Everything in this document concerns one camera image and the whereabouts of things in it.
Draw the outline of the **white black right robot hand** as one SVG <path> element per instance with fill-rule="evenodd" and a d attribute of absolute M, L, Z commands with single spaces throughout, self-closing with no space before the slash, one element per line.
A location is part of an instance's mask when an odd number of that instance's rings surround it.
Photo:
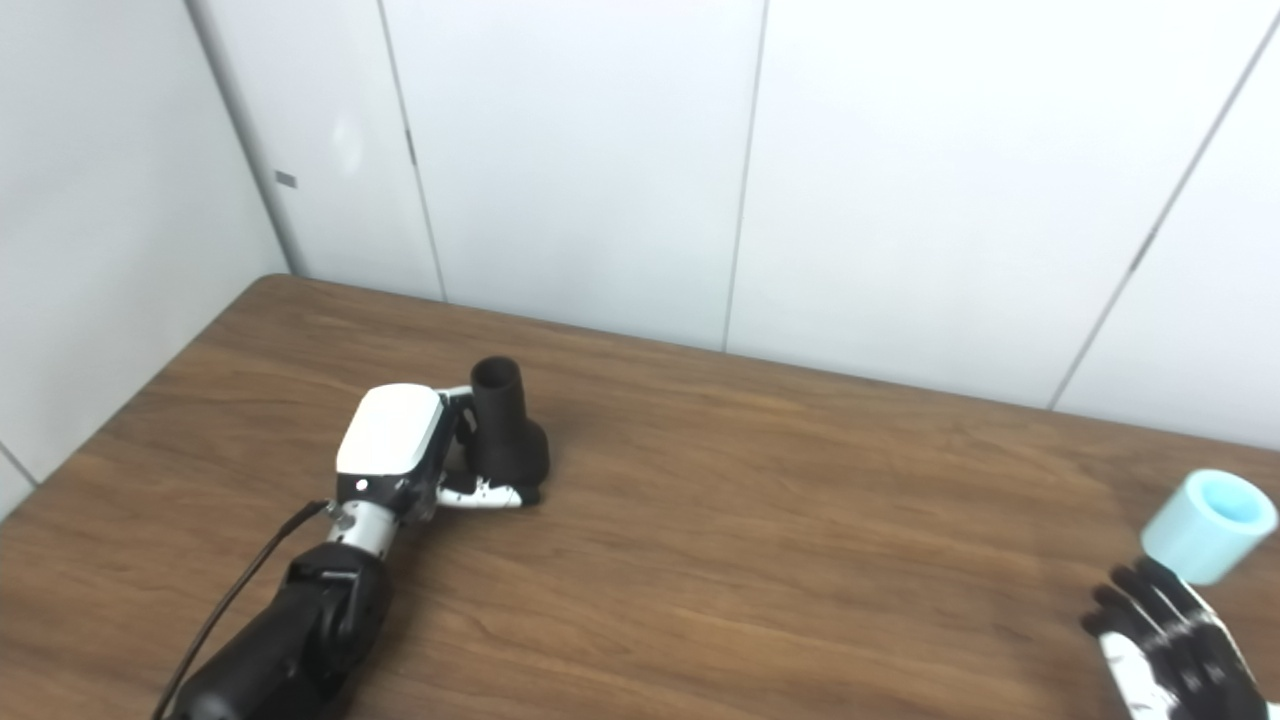
<path fill-rule="evenodd" d="M 1080 619 L 1129 719 L 1275 719 L 1228 625 L 1151 557 L 1110 570 Z"/>

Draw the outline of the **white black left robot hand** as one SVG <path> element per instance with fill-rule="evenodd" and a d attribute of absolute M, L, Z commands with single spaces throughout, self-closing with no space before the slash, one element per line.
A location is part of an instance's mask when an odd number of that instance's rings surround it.
<path fill-rule="evenodd" d="M 361 398 L 335 456 L 335 500 L 371 503 L 398 523 L 439 507 L 525 509 L 541 502 L 549 470 L 547 433 L 520 383 L 397 383 Z"/>

